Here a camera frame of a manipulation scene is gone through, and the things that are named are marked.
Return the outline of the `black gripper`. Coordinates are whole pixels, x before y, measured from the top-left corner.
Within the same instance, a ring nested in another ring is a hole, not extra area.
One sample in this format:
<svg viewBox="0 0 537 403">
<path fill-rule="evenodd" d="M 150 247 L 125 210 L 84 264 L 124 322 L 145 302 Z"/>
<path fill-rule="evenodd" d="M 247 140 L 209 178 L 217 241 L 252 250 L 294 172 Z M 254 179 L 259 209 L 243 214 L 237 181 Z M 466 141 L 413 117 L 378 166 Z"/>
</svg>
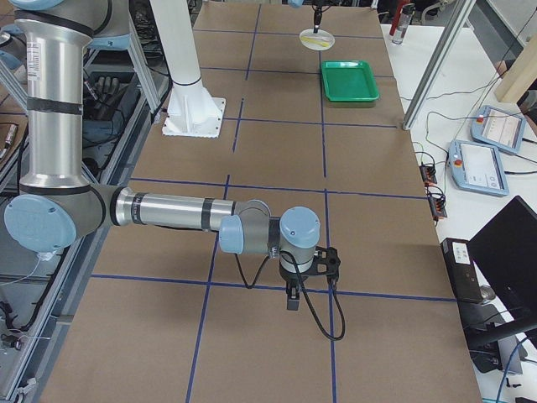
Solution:
<svg viewBox="0 0 537 403">
<path fill-rule="evenodd" d="M 285 281 L 285 290 L 286 290 L 286 309 L 288 311 L 297 311 L 300 306 L 300 279 L 306 281 L 310 274 L 306 272 L 300 272 L 300 275 L 297 275 L 295 272 L 290 272 L 285 268 L 279 269 L 280 276 Z"/>
<path fill-rule="evenodd" d="M 313 7 L 315 11 L 314 18 L 313 18 L 313 22 L 314 22 L 313 32 L 318 33 L 319 28 L 321 26 L 321 13 L 318 13 L 318 12 L 323 12 L 323 9 L 326 7 L 326 0 L 312 0 L 311 6 Z"/>
</svg>

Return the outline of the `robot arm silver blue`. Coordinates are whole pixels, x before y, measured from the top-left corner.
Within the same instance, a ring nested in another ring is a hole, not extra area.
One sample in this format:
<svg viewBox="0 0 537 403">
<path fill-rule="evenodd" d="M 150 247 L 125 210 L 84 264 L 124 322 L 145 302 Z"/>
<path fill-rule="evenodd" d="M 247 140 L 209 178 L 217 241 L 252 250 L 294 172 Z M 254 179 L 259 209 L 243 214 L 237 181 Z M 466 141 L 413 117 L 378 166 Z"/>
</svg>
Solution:
<svg viewBox="0 0 537 403">
<path fill-rule="evenodd" d="M 26 38 L 29 172 L 8 205 L 8 233 L 26 249 L 52 252 L 99 228 L 129 224 L 215 232 L 222 251 L 279 260 L 287 307 L 307 297 L 304 281 L 320 263 L 320 223 L 306 207 L 274 217 L 246 202 L 134 192 L 93 184 L 81 171 L 83 55 L 129 33 L 125 1 L 17 1 Z"/>
<path fill-rule="evenodd" d="M 287 4 L 291 6 L 292 8 L 299 8 L 305 4 L 305 0 L 288 0 Z M 310 1 L 310 5 L 314 12 L 313 33 L 317 34 L 321 27 L 321 20 L 322 20 L 324 10 L 326 8 L 329 8 L 329 6 L 327 6 L 326 2 L 323 0 L 312 0 Z"/>
</svg>

